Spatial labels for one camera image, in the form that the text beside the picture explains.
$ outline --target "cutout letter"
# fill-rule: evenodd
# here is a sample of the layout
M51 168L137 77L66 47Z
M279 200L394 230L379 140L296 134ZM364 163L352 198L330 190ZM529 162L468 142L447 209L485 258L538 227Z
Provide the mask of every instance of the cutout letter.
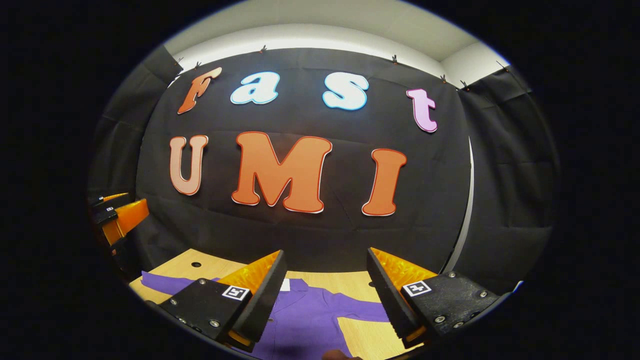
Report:
M385 217L396 212L394 194L406 156L395 150L376 149L371 152L371 157L376 161L376 178L369 201L362 206L362 213L370 217Z
M438 124L429 118L429 108L436 108L435 101L429 99L423 89L407 90L406 95L413 99L413 118L418 127L428 133L436 131Z
M187 139L178 136L169 142L171 147L171 160L169 163L169 173L173 187L184 195L193 195L200 189L200 178L202 177L202 153L209 138L204 135L196 135L191 138L191 177L185 180L182 177L180 165L182 163L182 148L187 144Z
M334 72L327 75L324 85L331 91L324 92L322 100L330 108L357 110L367 103L363 90L369 88L369 83L363 76Z
M182 103L182 106L178 109L178 115L193 109L193 107L196 106L196 96L201 97L209 86L211 79L217 78L221 72L222 68L218 67L195 78L191 82L191 88L189 89L187 97L184 98L184 103Z
M238 189L231 199L238 204L257 205L260 196L254 192L254 180L267 205L274 206L289 181L289 196L282 201L285 209L302 213L319 213L324 209L320 201L320 178L324 157L333 145L315 136L300 138L283 162L279 162L269 136L258 131L241 133L236 142L242 148Z
M280 81L280 75L271 71L249 75L240 82L243 85L231 93L231 102L234 104L246 104L250 101L254 104L271 102L278 97L276 92L278 81Z

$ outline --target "table surface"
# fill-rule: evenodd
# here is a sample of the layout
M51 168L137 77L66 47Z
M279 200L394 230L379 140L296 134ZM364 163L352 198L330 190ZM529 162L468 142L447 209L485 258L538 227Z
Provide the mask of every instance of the table surface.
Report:
M194 262L200 263L201 266L192 266L191 264ZM192 280L201 277L213 279L215 277L224 277L243 266L245 264L189 249L151 270L150 273L170 277L185 277ZM324 288L332 293L343 293L356 300L380 302L376 290L369 286L371 278L366 271L335 273L288 271L285 277L303 279L309 286ZM133 280L129 286L142 299L151 300L159 304L170 297L170 295L142 285L141 280L142 277L139 277ZM366 322L338 318L338 323L352 356L360 356L364 360L384 360L415 348L405 349L402 341L397 338L391 323L388 322Z

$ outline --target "purple cloth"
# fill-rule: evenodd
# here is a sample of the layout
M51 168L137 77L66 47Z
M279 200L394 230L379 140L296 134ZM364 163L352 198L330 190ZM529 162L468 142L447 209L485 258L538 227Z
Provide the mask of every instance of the purple cloth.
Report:
M192 282L142 272L142 285L170 295ZM273 321L267 322L253 352L237 351L263 360L320 360L326 351L337 348L351 357L338 318L389 321L379 302L359 301L313 288L302 279L291 279L290 284L291 291L278 294L270 316Z

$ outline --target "ceiling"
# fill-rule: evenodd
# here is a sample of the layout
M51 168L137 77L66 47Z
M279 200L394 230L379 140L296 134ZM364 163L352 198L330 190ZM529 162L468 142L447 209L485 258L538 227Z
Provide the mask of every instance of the ceiling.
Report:
M436 61L478 42L455 25L396 0L248 0L202 19L165 47L177 54L212 38L260 26L339 26L393 40Z

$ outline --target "blue letter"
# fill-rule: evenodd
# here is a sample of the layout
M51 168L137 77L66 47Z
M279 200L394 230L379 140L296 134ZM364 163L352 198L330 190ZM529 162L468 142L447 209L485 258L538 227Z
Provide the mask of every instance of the blue letter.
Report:
M330 108L357 110L367 103L367 94L363 90L369 88L369 83L363 76L334 72L327 75L324 85L331 91L325 92L322 100Z
M280 81L280 75L275 72L265 71L249 75L240 83L243 84L231 93L231 102L234 104L246 104L253 101L255 104L266 104L278 97L276 86Z

